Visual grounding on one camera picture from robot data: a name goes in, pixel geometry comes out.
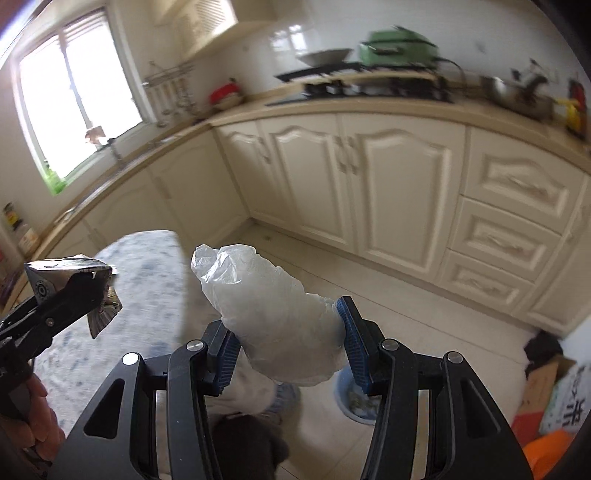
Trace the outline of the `person's left hand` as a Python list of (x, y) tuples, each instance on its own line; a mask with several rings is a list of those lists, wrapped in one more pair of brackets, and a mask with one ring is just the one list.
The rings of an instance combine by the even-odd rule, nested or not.
[(56, 414), (47, 402), (48, 392), (40, 379), (33, 374), (26, 381), (30, 410), (26, 421), (1, 417), (1, 426), (17, 449), (34, 447), (45, 461), (53, 462), (65, 440)]

